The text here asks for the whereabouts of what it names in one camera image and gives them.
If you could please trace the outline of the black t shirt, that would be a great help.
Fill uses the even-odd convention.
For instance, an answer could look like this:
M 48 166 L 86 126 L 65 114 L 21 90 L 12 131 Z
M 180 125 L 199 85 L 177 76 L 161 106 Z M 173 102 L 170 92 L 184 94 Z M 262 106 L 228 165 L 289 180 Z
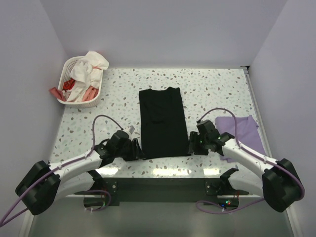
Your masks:
M 139 92 L 141 147 L 147 159 L 188 156 L 189 139 L 179 88 Z

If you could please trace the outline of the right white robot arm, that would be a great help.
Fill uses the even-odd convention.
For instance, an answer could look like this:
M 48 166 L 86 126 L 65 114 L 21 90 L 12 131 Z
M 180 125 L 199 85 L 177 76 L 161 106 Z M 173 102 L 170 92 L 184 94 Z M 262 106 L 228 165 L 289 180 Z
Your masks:
M 208 191 L 215 195 L 231 194 L 235 190 L 246 191 L 262 197 L 277 212 L 283 212 L 304 197 L 305 189 L 291 161 L 265 156 L 245 146 L 235 136 L 227 132 L 219 133 L 209 120 L 198 121 L 197 129 L 190 132 L 190 154 L 207 155 L 214 152 L 230 157 L 259 178 L 259 181 L 247 181 L 233 177 L 238 168 L 230 168 L 220 176 L 217 184 L 208 185 Z

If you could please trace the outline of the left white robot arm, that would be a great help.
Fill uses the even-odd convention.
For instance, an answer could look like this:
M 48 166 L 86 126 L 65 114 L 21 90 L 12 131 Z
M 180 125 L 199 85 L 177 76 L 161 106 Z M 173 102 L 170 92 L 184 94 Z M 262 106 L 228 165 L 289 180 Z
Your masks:
M 16 194 L 33 215 L 39 215 L 68 195 L 100 192 L 106 184 L 97 169 L 116 158 L 124 161 L 145 159 L 138 140 L 131 139 L 130 135 L 130 132 L 119 130 L 110 139 L 70 160 L 51 164 L 41 160 L 35 163 L 16 187 Z

